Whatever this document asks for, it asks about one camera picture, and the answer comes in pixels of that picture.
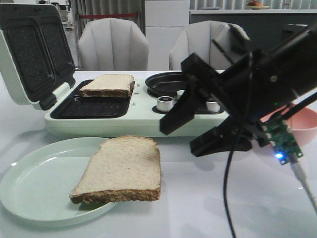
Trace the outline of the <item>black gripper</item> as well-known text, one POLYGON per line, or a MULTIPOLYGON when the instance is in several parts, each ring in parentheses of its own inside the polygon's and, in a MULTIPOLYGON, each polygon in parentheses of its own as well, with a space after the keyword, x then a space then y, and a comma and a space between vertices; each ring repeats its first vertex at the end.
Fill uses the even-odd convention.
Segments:
POLYGON ((255 122, 276 109, 313 90, 317 86, 317 50, 297 48, 274 50, 268 55, 253 52, 222 73, 216 72, 196 54, 182 63, 189 75, 187 87, 160 119, 159 130, 169 135, 194 119, 199 101, 213 96, 227 111, 227 117, 190 142, 196 157, 230 151, 252 149, 251 134, 238 133, 243 116, 255 122))

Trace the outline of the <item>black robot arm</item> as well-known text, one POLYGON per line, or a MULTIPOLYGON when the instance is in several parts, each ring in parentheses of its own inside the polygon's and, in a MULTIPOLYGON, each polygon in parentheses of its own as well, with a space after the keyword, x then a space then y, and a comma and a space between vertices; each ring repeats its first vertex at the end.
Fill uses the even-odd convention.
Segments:
POLYGON ((171 134, 194 118, 195 109, 216 100, 228 113, 218 126, 190 143, 191 153, 248 151, 255 139, 269 144, 261 119, 317 86, 317 25, 312 23, 269 52, 245 41, 247 53, 222 73, 197 54, 181 64, 188 77, 185 92, 159 122, 163 134, 171 134))

